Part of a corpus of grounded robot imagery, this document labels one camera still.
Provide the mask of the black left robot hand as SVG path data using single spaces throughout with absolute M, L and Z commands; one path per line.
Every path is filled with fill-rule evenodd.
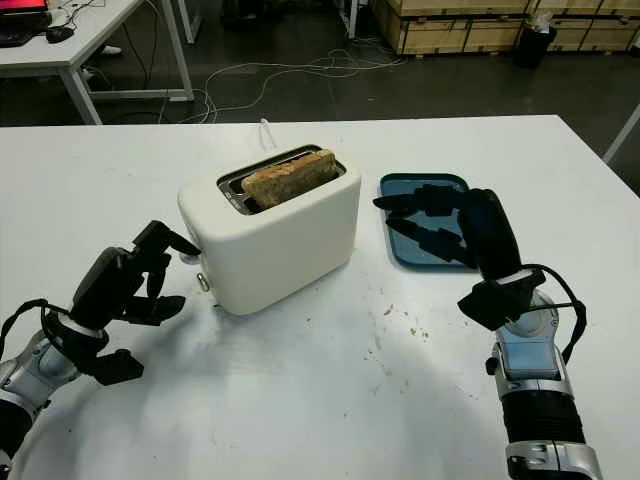
M 183 296 L 163 296 L 168 249 L 199 256 L 200 249 L 160 221 L 150 222 L 133 240 L 134 248 L 108 247 L 80 282 L 69 317 L 101 330 L 113 320 L 158 326 L 182 310 Z

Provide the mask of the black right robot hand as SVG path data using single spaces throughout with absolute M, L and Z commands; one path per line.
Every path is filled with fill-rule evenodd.
M 384 195 L 373 204 L 389 213 L 391 230 L 446 262 L 456 261 L 476 269 L 484 279 L 497 280 L 522 268 L 517 241 L 504 208 L 494 191 L 424 184 L 411 193 Z M 458 232 L 423 227 L 409 217 L 417 212 L 428 217 L 457 215 Z

